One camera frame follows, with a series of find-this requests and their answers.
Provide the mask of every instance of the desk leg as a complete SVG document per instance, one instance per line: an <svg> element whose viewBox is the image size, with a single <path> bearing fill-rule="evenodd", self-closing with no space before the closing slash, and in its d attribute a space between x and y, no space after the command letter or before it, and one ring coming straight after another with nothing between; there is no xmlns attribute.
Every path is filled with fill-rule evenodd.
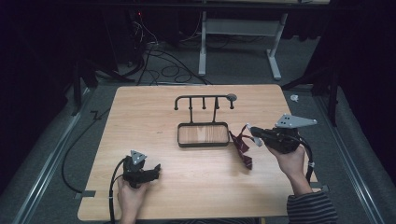
<svg viewBox="0 0 396 224"><path fill-rule="evenodd" d="M285 28L287 17L288 17L287 13L282 15L282 18L279 21L279 25L277 26L274 45L273 45L272 49L267 50L268 62L270 63L271 70L272 70L275 80L281 79L279 68L277 67L277 63L276 63L276 59L275 59L275 53L276 53L277 46L279 45L279 41L280 41L280 37L282 36L283 29Z"/></svg>
<svg viewBox="0 0 396 224"><path fill-rule="evenodd" d="M199 71L203 77L206 74L206 12L202 12L201 51L199 53Z"/></svg>

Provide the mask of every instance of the human hand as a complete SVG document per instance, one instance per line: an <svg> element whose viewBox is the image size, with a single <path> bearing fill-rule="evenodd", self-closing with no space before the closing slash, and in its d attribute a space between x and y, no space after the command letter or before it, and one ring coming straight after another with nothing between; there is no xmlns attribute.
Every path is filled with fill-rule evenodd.
<svg viewBox="0 0 396 224"><path fill-rule="evenodd" d="M133 189L128 181L122 177L117 180L119 186L119 204L121 208L120 224L133 224L136 222L137 213L144 201L149 183L144 183L139 189Z"/></svg>
<svg viewBox="0 0 396 224"><path fill-rule="evenodd" d="M267 147L276 157L280 170L288 177L295 196L311 193L312 189L304 175L305 149L298 146L293 152L282 154Z"/></svg>

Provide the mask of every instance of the dark background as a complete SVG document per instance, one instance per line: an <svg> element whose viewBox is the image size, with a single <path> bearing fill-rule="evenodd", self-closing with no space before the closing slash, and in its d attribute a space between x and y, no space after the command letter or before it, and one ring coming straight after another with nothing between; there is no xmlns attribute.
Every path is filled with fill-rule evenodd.
<svg viewBox="0 0 396 224"><path fill-rule="evenodd" d="M72 84L77 61L88 58L117 70L117 63L132 61L139 54L134 42L117 46L114 41L129 38L129 26L119 9L91 8L81 13L82 9L43 6L49 5L18 1L1 5L1 191L65 105L64 93ZM395 182L396 8L385 0L343 1L332 7L356 10L290 13L283 38L297 35L304 41L321 36L305 74L334 66L354 115ZM147 27L174 46L178 31L185 35L193 32L198 15L172 9L154 11L156 16L142 12ZM262 17L253 13L219 15Z"/></svg>

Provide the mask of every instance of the sleeve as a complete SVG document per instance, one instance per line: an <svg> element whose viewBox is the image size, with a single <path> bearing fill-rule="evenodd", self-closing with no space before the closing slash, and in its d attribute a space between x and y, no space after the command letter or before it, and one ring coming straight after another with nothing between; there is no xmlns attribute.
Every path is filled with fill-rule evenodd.
<svg viewBox="0 0 396 224"><path fill-rule="evenodd" d="M291 224L336 223L338 219L329 197L322 191L288 198L288 215Z"/></svg>

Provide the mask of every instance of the gray floor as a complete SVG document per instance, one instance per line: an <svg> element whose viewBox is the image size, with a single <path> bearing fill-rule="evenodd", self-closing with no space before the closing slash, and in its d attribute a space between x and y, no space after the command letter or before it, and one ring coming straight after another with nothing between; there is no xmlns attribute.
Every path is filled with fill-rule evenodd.
<svg viewBox="0 0 396 224"><path fill-rule="evenodd" d="M276 53L282 74L280 81L273 80L269 63L265 59L264 50L270 48L272 44L270 38L233 36L233 40L223 47L224 43L225 39L209 39L208 46L211 48L207 51L205 79L210 83L283 85L304 73L318 41L300 42L298 38L281 40ZM174 55L192 72L197 73L199 46L196 42L186 42L177 49L160 43L153 49ZM175 59L159 51L153 50L151 53L176 62ZM169 77L176 71L175 67L166 68L161 74L162 69L169 64L171 63L164 59L150 56L147 69L152 71L143 75L142 85L163 85L165 82L167 84L175 82L175 77ZM120 64L122 73L128 69L124 64ZM154 71L160 74L155 81L153 77L156 77L157 73ZM186 74L188 73L180 70L176 76ZM98 88L89 90L85 94L85 104L76 117L71 116L74 104L70 100L47 130L41 134L25 163L1 196L0 223L13 221L82 223L77 216L80 199L76 199L76 193L62 181L60 163L65 151L70 148L64 167L65 176L73 187L84 189L106 125L106 116L104 116L87 130L93 121L91 111L96 110L99 114L105 112L111 107L117 87L135 85L134 83L99 80ZM189 82L202 84L201 80L196 77ZM339 91L339 104L336 111L338 126L334 128L329 125L325 115L323 103L326 105L326 96L313 97L309 88L309 86L300 86L284 91L285 99L293 115L318 121L318 125L301 128L300 133L313 149L318 180L330 188L329 195L339 214L339 223L392 223L396 220L396 190L362 134L359 123L350 112L342 90ZM292 94L299 95L298 103L290 99ZM68 127L71 133L64 135ZM64 141L63 150L57 151L62 139L67 141ZM59 160L52 164L53 173L48 175L47 181L43 181L48 185L34 189L40 172L48 167L48 160L56 156L59 156ZM348 158L351 158L353 163L345 162ZM34 200L27 201L27 198L32 198L28 197L32 189ZM358 192L362 189L367 189L369 193L359 194ZM372 197L372 200L364 197L367 195ZM288 220L286 217L268 217L266 222L283 224L288 223Z"/></svg>

